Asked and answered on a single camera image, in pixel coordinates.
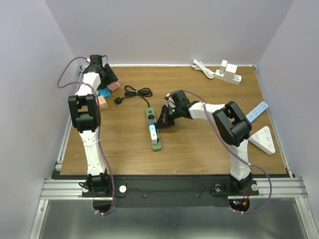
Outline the pink cube adapter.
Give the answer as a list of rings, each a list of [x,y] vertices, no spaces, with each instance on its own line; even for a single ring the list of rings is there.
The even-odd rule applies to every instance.
[[[108,88],[111,92],[115,91],[115,90],[118,89],[119,87],[120,87],[119,82],[112,82],[112,83],[110,83],[110,84],[107,85],[107,88]]]

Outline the blue square adapter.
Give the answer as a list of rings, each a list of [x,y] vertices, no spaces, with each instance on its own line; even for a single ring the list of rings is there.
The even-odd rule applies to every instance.
[[[99,95],[104,98],[109,98],[111,96],[111,92],[108,88],[99,90]]]

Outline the dark green power strip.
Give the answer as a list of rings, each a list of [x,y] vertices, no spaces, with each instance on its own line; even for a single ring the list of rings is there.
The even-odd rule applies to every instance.
[[[159,132],[156,128],[157,121],[155,116],[155,110],[153,107],[146,108],[146,116],[151,137],[152,149],[153,151],[160,151],[162,149],[162,145]]]

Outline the white square adapter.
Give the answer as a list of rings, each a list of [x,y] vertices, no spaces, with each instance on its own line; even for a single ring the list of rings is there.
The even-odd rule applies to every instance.
[[[157,144],[157,142],[158,142],[158,136],[155,132],[151,133],[151,142],[152,142],[152,144]]]

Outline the orange cube adapter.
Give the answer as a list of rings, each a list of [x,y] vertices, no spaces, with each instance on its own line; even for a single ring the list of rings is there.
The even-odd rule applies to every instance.
[[[99,100],[100,111],[103,111],[108,108],[106,99],[103,96],[99,96],[98,100]]]

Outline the light blue power strip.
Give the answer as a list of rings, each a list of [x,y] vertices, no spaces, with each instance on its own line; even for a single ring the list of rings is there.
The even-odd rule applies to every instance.
[[[269,105],[262,101],[257,106],[255,106],[247,115],[246,118],[249,122],[253,122],[259,115],[261,115]]]

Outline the white triangular power strip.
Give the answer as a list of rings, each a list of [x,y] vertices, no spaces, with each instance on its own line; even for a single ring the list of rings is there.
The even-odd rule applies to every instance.
[[[276,152],[271,131],[268,126],[264,126],[250,136],[249,141],[268,155],[273,155]]]

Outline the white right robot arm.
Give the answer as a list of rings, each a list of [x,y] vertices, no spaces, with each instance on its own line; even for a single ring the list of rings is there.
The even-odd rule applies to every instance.
[[[237,103],[230,101],[214,105],[204,99],[191,102],[183,90],[167,94],[164,101],[156,127],[173,126],[178,118],[208,120],[230,153],[230,176],[234,179],[229,182],[229,188],[234,194],[244,192],[247,189],[245,179],[251,175],[248,139],[252,126]]]

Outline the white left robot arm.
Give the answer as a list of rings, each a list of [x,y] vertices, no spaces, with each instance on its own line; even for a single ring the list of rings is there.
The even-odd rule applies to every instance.
[[[98,176],[106,172],[104,158],[99,146],[101,125],[97,90],[119,87],[118,77],[109,64],[103,64],[102,55],[90,55],[89,65],[83,71],[83,81],[75,95],[68,98],[73,127],[82,139],[86,160],[87,175]]]

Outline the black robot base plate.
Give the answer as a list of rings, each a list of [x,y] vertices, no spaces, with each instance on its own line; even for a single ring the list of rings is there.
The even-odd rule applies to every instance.
[[[252,176],[243,182],[230,175],[87,177],[79,185],[84,198],[94,199],[94,206],[107,207],[114,202],[116,208],[228,207],[229,197],[240,200],[259,194]]]

